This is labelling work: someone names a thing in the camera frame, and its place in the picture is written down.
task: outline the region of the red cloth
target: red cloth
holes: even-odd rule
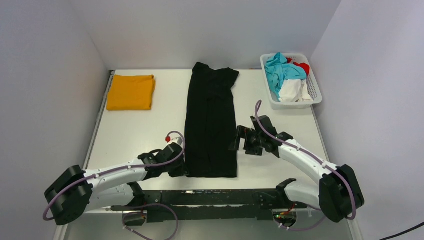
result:
[[[303,68],[303,70],[305,70],[306,75],[307,76],[309,75],[309,71],[311,70],[311,67],[308,64],[306,64],[306,63],[297,63],[297,62],[295,62],[293,64],[296,65],[296,66],[298,66],[298,67]]]

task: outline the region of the pile of clothes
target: pile of clothes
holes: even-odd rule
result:
[[[310,69],[308,64],[293,62],[279,52],[265,64],[269,89],[280,102],[311,102],[306,84]]]

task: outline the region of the folded orange cloth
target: folded orange cloth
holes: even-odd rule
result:
[[[112,86],[107,94],[106,109],[109,111],[152,109],[155,84],[153,75],[113,76]]]

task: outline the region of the white cloth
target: white cloth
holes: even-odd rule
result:
[[[308,93],[306,79],[288,79],[282,84],[278,92],[280,102],[310,102],[312,97]]]

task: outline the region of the orange towel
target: orange towel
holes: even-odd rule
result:
[[[106,109],[109,111],[150,110],[155,91],[155,78],[149,76],[113,76],[107,94]]]

